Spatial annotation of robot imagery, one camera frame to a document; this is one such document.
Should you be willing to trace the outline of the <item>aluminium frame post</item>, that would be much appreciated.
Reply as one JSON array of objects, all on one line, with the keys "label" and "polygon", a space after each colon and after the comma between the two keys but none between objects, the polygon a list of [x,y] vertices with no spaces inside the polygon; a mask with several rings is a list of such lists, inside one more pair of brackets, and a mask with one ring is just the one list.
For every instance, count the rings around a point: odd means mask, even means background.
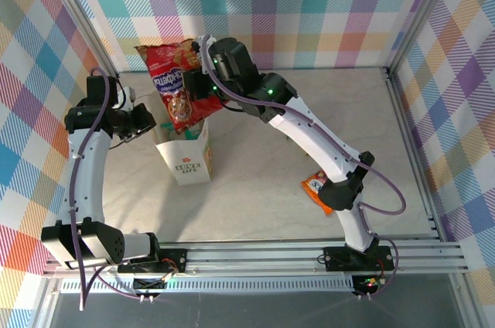
[{"label": "aluminium frame post", "polygon": [[389,40],[390,51],[382,54],[381,61],[387,75],[398,72],[438,1],[404,0],[398,23],[394,25],[393,36]]},{"label": "aluminium frame post", "polygon": [[118,71],[115,68],[110,56],[108,55],[104,44],[101,42],[99,36],[93,25],[90,23],[80,0],[61,0],[65,5],[66,10],[69,12],[75,25],[80,30],[82,37],[87,43],[88,47],[94,54],[98,64],[107,74],[117,76]]}]

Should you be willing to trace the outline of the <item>aluminium side rail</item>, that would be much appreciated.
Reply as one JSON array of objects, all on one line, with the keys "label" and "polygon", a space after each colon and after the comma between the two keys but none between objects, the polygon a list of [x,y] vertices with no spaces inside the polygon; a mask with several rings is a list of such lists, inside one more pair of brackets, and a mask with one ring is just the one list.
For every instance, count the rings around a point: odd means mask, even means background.
[{"label": "aluminium side rail", "polygon": [[423,207],[425,210],[428,222],[431,223],[430,227],[436,233],[435,238],[441,242],[445,242],[445,232],[442,228],[442,223],[439,220],[438,213],[436,211],[431,190],[428,187],[426,176],[424,174],[422,164],[420,162],[418,150],[415,146],[415,141],[409,129],[408,121],[405,114],[405,109],[401,103],[398,89],[395,83],[395,78],[391,74],[388,67],[381,68],[384,82],[387,88],[387,92],[391,99],[392,107],[398,120],[399,130],[403,143],[405,144],[405,150],[407,153],[408,161],[411,166],[413,177],[415,178],[415,184],[418,188],[418,192],[422,199]]}]

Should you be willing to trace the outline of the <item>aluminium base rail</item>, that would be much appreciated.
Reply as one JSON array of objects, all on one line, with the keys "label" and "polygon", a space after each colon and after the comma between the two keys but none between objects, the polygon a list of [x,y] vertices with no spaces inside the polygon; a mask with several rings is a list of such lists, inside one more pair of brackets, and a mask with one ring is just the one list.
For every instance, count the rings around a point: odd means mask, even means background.
[{"label": "aluminium base rail", "polygon": [[[268,277],[322,275],[452,274],[466,272],[468,265],[456,242],[436,238],[380,239],[378,246],[391,248],[392,271],[328,272],[323,249],[343,247],[341,241],[215,241],[162,243],[161,248],[185,248],[186,269],[181,277]],[[103,277],[158,278],[162,273],[119,273],[118,266],[108,266]]]}]

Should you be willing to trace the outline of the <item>white paper bag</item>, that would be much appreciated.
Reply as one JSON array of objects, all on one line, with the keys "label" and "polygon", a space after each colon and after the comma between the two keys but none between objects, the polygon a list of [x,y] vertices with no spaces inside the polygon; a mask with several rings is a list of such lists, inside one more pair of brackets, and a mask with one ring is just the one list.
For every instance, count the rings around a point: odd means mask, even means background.
[{"label": "white paper bag", "polygon": [[162,123],[172,121],[159,94],[154,91],[137,97],[135,103],[144,102],[152,112],[156,126],[152,129],[153,141],[160,155],[180,186],[208,183],[212,177],[212,158],[208,120],[197,140],[170,141]]}]

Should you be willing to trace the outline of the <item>large red candy bag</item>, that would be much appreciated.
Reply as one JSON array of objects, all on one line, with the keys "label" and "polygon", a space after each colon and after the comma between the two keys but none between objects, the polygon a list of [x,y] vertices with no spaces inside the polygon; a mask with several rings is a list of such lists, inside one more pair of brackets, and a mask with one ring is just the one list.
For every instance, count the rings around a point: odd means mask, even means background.
[{"label": "large red candy bag", "polygon": [[[145,63],[152,82],[166,106],[169,118],[178,133],[194,126],[223,108],[223,103],[213,92],[213,86],[202,71],[193,40],[159,46],[136,46]],[[191,101],[183,86],[183,73],[202,71],[202,98]]]}]

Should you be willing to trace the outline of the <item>orange Fox's candy bag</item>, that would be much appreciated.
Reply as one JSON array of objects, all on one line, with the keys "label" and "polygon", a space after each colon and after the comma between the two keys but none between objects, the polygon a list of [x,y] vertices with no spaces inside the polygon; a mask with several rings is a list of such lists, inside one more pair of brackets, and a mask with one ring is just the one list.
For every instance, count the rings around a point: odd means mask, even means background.
[{"label": "orange Fox's candy bag", "polygon": [[325,205],[319,198],[319,191],[323,188],[326,181],[326,174],[322,170],[319,170],[317,173],[314,173],[303,180],[301,185],[311,200],[323,210],[326,216],[329,216],[333,213],[333,210]]}]

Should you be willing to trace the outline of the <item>small black controller board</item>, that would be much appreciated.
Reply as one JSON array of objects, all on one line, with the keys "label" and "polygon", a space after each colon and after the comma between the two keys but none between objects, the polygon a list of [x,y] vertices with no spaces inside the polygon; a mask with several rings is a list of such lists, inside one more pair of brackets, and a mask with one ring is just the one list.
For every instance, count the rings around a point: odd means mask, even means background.
[{"label": "small black controller board", "polygon": [[380,280],[376,276],[369,275],[354,275],[352,277],[353,293],[356,296],[367,296],[374,294],[380,288]]},{"label": "small black controller board", "polygon": [[161,290],[166,287],[164,278],[134,278],[132,282],[132,291],[138,292],[151,292],[152,290]]}]

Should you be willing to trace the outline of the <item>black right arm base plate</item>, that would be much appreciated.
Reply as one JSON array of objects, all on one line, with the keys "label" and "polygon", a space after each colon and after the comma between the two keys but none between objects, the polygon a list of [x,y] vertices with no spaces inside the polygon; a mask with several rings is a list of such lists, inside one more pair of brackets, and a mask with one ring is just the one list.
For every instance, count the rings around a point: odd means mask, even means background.
[{"label": "black right arm base plate", "polygon": [[378,246],[364,253],[347,246],[327,247],[323,249],[323,260],[328,272],[381,272],[394,269],[391,248],[388,246]]}]

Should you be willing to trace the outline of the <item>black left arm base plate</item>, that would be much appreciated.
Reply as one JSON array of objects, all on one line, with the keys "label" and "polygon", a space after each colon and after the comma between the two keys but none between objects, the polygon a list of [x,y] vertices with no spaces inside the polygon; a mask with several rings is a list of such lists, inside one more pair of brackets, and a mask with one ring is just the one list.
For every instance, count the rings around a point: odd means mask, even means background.
[{"label": "black left arm base plate", "polygon": [[133,258],[118,266],[119,273],[162,273],[186,269],[185,248],[161,248],[154,246],[149,255]]}]

